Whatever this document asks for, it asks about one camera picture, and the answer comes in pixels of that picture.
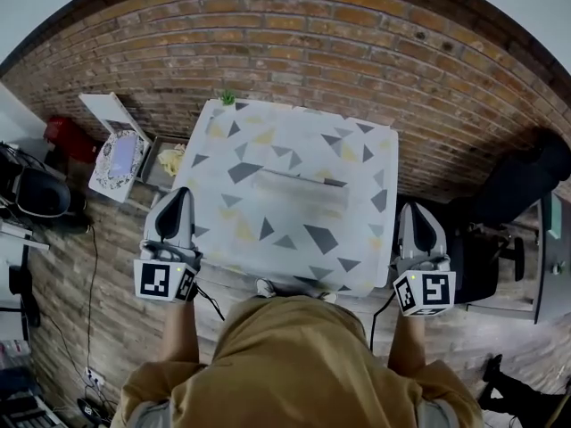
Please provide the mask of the black office chair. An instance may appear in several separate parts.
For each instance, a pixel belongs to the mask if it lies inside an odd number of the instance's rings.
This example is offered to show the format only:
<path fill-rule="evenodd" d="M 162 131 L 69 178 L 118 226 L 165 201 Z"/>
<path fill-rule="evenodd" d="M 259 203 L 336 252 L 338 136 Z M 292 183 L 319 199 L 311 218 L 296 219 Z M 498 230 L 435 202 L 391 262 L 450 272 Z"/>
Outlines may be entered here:
<path fill-rule="evenodd" d="M 521 237 L 487 235 L 480 230 L 449 229 L 446 232 L 451 270 L 456 273 L 455 304 L 484 300 L 496 293 L 499 260 L 511 260 L 514 279 L 525 275 L 525 247 Z"/>

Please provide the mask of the black fabric bundle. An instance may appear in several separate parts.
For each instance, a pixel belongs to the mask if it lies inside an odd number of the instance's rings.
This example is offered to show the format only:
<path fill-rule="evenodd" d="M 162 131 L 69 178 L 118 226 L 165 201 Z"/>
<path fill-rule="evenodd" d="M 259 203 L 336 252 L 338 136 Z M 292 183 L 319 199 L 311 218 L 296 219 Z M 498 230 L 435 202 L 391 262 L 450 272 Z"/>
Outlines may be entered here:
<path fill-rule="evenodd" d="M 558 134 L 543 130 L 534 147 L 511 152 L 496 165 L 470 201 L 468 220 L 498 226 L 517 218 L 571 177 L 571 147 Z"/>

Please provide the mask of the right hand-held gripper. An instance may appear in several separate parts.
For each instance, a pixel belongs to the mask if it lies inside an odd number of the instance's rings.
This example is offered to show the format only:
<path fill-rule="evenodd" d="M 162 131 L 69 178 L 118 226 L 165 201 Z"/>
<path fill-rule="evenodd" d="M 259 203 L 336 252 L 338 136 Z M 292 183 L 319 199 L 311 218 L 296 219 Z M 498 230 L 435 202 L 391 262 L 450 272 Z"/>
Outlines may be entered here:
<path fill-rule="evenodd" d="M 424 254 L 445 255 L 444 229 L 435 216 L 417 202 L 405 204 L 399 217 L 398 276 L 393 282 L 396 299 L 405 317 L 432 317 L 454 305 L 456 273 L 447 256 L 412 260 Z"/>

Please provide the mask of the person's mustard shirt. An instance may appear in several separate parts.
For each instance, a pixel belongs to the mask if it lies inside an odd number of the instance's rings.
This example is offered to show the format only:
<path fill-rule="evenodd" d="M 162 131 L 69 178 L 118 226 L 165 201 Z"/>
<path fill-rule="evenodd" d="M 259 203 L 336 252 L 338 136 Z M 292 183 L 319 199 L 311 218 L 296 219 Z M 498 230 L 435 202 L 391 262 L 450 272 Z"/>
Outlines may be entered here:
<path fill-rule="evenodd" d="M 158 358 L 135 370 L 112 428 L 484 428 L 443 362 L 412 377 L 387 365 L 351 311 L 254 297 L 228 314 L 209 365 Z"/>

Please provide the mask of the person's right forearm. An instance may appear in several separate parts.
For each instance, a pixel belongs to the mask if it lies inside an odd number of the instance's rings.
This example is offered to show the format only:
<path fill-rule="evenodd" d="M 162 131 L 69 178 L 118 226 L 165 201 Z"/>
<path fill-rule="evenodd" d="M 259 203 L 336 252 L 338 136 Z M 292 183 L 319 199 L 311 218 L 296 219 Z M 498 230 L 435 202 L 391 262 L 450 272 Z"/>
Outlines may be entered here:
<path fill-rule="evenodd" d="M 404 377 L 426 365 L 426 323 L 423 317 L 399 314 L 390 348 L 388 368 Z"/>

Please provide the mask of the white box lid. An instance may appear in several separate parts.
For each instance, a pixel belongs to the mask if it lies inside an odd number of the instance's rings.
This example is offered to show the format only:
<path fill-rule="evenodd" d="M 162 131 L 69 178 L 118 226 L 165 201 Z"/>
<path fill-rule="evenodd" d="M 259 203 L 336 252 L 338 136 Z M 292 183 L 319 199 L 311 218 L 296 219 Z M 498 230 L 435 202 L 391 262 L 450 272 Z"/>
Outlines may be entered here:
<path fill-rule="evenodd" d="M 115 93 L 109 94 L 79 94 L 79 100 L 85 104 L 90 112 L 99 120 L 104 128 L 110 134 L 114 134 L 115 130 L 110 121 L 128 124 L 138 136 L 147 144 L 151 139 L 145 134 L 141 127 L 138 126 L 134 118 L 127 111 L 120 99 Z"/>

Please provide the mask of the white cloth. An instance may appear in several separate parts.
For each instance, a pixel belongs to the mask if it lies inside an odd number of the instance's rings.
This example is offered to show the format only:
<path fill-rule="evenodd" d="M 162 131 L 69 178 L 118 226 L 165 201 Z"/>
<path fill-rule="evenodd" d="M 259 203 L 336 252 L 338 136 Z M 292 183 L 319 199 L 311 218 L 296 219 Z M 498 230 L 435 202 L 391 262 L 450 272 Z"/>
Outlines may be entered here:
<path fill-rule="evenodd" d="M 345 212 L 349 206 L 349 190 L 344 187 L 270 169 L 259 170 L 253 176 L 252 187 L 263 197 L 294 205 L 316 206 L 337 212 Z"/>

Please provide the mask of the grey tray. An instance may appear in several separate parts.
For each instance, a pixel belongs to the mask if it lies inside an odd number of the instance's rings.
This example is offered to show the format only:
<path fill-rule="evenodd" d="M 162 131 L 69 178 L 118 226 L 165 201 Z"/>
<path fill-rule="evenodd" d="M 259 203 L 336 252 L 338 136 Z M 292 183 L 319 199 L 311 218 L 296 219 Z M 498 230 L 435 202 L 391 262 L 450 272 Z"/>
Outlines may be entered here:
<path fill-rule="evenodd" d="M 165 149 L 173 148 L 176 144 L 184 144 L 186 146 L 186 143 L 187 140 L 185 138 L 177 136 L 155 137 L 145 156 L 142 168 L 138 174 L 138 179 L 144 184 L 169 191 L 174 184 L 175 177 L 169 176 L 161 167 L 157 160 L 158 154 Z"/>

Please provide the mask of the patterned white box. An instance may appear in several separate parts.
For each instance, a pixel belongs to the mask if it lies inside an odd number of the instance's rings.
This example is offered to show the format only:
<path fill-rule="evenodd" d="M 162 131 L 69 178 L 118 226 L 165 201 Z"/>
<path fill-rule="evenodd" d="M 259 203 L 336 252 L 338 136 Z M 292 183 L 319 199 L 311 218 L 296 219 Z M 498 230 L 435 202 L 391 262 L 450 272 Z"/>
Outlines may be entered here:
<path fill-rule="evenodd" d="M 88 187 L 116 202 L 125 202 L 148 148 L 133 130 L 111 134 L 97 155 Z"/>

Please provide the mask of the white power strip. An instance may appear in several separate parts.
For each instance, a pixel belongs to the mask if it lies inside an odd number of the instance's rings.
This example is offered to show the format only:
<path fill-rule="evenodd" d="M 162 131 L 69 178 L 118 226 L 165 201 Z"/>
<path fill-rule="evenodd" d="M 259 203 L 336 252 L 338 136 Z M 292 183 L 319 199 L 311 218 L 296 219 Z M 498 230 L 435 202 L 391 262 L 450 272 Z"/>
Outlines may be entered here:
<path fill-rule="evenodd" d="M 101 374 L 97 373 L 95 370 L 93 370 L 91 367 L 89 366 L 85 367 L 84 375 L 86 377 L 88 385 L 95 387 L 98 390 L 101 390 L 104 387 L 105 385 L 104 377 Z"/>

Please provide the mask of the yellow cloth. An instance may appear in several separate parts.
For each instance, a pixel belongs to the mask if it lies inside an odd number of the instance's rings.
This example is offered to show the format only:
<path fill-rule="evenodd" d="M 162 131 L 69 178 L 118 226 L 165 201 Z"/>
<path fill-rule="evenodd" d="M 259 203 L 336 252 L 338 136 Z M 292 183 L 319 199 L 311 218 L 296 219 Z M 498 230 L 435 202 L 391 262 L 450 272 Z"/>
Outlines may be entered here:
<path fill-rule="evenodd" d="M 176 144 L 173 148 L 165 149 L 158 154 L 157 160 L 169 176 L 175 177 L 178 174 L 185 151 L 184 144 Z"/>

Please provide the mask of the red box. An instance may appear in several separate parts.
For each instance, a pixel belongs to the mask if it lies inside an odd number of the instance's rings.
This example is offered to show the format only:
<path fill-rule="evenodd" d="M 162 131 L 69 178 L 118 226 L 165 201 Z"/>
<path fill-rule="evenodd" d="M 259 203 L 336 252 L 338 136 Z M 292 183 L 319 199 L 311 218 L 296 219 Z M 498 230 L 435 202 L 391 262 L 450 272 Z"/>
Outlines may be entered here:
<path fill-rule="evenodd" d="M 46 124 L 45 139 L 66 156 L 84 163 L 94 163 L 97 143 L 72 119 L 53 116 Z"/>

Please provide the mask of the triangle patterned tablecloth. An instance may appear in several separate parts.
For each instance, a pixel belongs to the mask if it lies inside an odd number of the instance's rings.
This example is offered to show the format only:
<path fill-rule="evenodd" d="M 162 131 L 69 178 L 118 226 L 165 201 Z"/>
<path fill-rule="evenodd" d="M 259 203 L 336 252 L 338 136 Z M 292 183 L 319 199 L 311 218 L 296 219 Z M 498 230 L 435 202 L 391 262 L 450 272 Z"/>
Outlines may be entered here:
<path fill-rule="evenodd" d="M 194 242 L 207 263 L 365 296 L 389 278 L 398 152 L 388 126 L 286 104 L 225 107 L 211 99 L 174 185 L 194 196 Z M 252 187 L 261 169 L 344 187 L 348 209 L 263 197 Z"/>

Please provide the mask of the grey desk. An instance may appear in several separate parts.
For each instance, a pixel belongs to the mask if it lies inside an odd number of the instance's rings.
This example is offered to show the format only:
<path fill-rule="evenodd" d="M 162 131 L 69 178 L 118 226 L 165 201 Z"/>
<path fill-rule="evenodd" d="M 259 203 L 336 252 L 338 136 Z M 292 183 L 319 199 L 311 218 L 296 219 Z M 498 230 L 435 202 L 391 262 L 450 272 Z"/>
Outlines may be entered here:
<path fill-rule="evenodd" d="M 571 313 L 571 202 L 555 193 L 541 205 L 541 267 L 534 322 L 540 324 Z"/>

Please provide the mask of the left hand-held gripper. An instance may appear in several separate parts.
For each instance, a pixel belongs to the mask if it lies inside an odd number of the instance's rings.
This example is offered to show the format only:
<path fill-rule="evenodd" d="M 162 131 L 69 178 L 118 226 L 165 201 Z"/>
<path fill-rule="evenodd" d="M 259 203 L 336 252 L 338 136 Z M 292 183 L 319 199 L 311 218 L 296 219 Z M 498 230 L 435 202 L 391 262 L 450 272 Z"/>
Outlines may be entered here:
<path fill-rule="evenodd" d="M 193 233 L 194 197 L 189 188 L 170 192 L 151 208 L 145 220 L 146 240 L 133 262 L 137 297 L 165 302 L 195 298 L 200 252 L 192 243 Z"/>

